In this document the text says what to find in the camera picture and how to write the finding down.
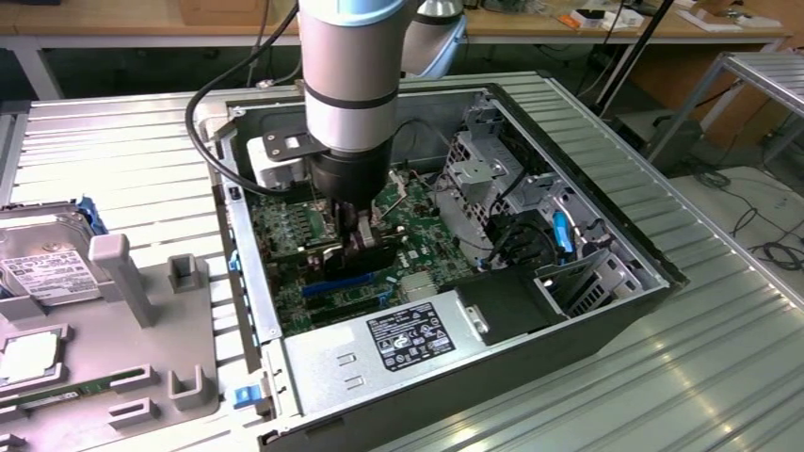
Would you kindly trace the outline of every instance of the hard drive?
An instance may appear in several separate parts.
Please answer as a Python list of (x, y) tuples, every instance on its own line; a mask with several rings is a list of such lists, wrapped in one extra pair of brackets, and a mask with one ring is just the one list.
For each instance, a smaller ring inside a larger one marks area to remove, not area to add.
[(0, 208), (0, 297), (31, 295), (44, 306), (96, 299), (109, 277), (87, 253), (105, 233), (89, 198)]

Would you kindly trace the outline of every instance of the motherboard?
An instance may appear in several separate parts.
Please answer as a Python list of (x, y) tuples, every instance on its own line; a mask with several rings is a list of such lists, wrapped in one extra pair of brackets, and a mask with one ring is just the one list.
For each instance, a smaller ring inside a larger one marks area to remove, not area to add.
[(401, 231), (397, 259), (388, 268), (341, 282), (311, 281), (301, 257), (311, 248), (337, 244), (328, 203), (312, 187), (307, 196), (295, 199), (249, 199), (253, 232), (285, 336), (436, 295), (449, 282), (472, 274), (459, 239), (429, 196), (435, 183), (415, 171), (391, 171), (388, 185), (375, 199), (372, 226)]

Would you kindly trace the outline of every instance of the blue ram slot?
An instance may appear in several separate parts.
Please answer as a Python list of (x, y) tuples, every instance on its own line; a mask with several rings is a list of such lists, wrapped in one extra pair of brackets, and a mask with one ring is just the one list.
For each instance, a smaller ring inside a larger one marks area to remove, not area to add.
[(365, 273), (355, 278), (347, 278), (345, 280), (316, 282), (315, 284), (301, 287), (301, 297), (312, 297), (324, 292), (332, 292), (333, 290), (343, 289), (344, 287), (352, 287), (369, 283), (375, 279), (375, 273)]

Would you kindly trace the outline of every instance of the aluminum table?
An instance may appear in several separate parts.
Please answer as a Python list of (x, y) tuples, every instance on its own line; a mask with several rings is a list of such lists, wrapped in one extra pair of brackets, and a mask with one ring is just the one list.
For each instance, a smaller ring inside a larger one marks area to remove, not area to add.
[[(403, 81), (404, 88), (493, 82), (691, 279), (656, 313), (593, 357), (380, 448), (392, 450), (799, 450), (804, 443), (800, 296), (553, 80), (533, 73)], [(293, 88), (219, 91), (224, 100)], [(223, 387), (245, 376), (207, 166), (183, 126), (189, 94), (35, 103), (0, 121), (12, 202), (93, 196), (107, 226), (129, 234), (139, 266), (193, 252), (211, 269)], [(231, 413), (100, 450), (255, 450), (265, 425)]]
[[(708, 91), (721, 73), (732, 73), (737, 77), (739, 86), (732, 88), (720, 98), (720, 101), (712, 107), (707, 117), (701, 121), (701, 128), (705, 130), (713, 122), (720, 112), (727, 108), (732, 99), (743, 90), (745, 84), (751, 84), (763, 91), (777, 103), (784, 105), (791, 112), (801, 119), (804, 117), (804, 56), (799, 53), (723, 53), (709, 66), (701, 81), (696, 85), (684, 105), (673, 116), (664, 135), (655, 140), (656, 146), (649, 150), (648, 160), (653, 161), (661, 152), (676, 152), (664, 147), (669, 138), (677, 132), (681, 123), (695, 109), (701, 97)], [(765, 161), (771, 160), (784, 148), (793, 142), (801, 127), (796, 132), (787, 134), (777, 140), (773, 148), (768, 151)]]

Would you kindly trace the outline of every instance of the hard drive label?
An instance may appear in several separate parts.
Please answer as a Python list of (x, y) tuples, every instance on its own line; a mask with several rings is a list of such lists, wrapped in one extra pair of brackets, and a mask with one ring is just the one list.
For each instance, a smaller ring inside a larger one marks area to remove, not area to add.
[(0, 261), (7, 276), (13, 276), (36, 299), (52, 299), (91, 292), (97, 282), (77, 251), (63, 251)]

